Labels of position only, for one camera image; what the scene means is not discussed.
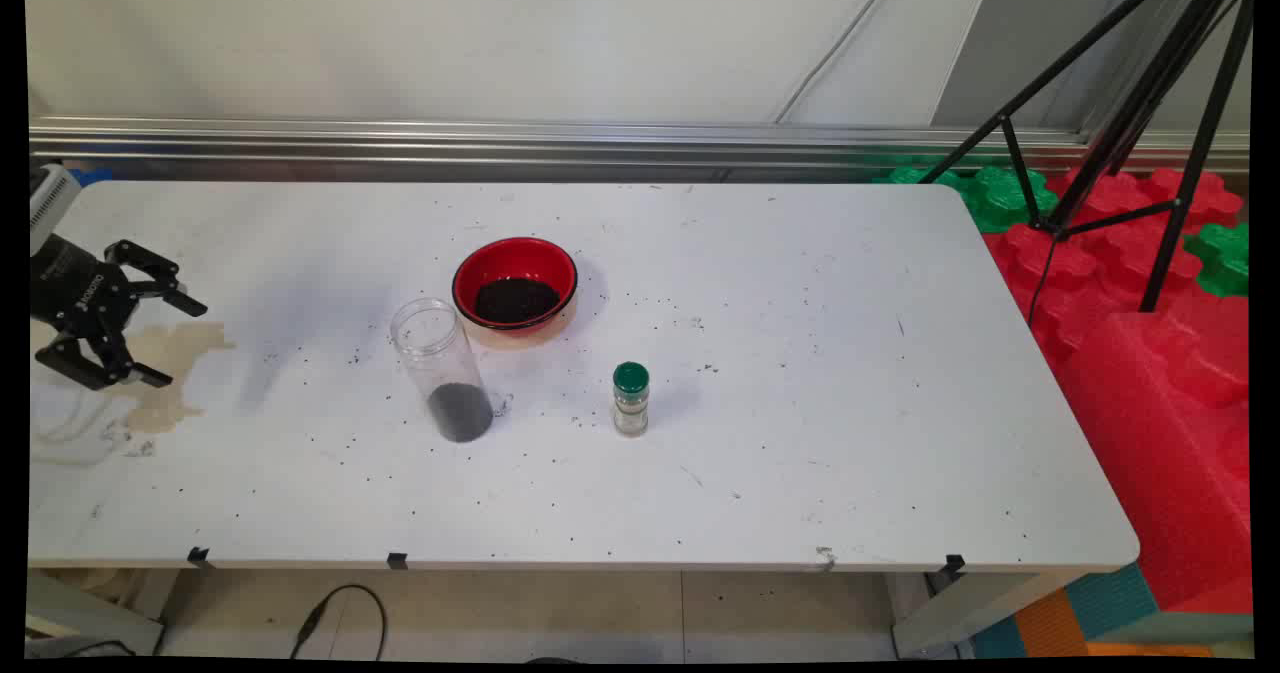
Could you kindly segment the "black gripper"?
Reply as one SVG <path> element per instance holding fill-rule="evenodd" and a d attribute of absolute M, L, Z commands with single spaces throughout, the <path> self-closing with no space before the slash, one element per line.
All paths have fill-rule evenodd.
<path fill-rule="evenodd" d="M 54 331 L 35 360 L 84 389 L 125 383 L 164 389 L 169 374 L 137 362 L 124 331 L 128 299 L 157 298 L 191 317 L 207 313 L 178 280 L 179 266 L 132 241 L 115 241 L 93 255 L 63 235 L 46 235 L 29 258 L 31 317 Z"/>

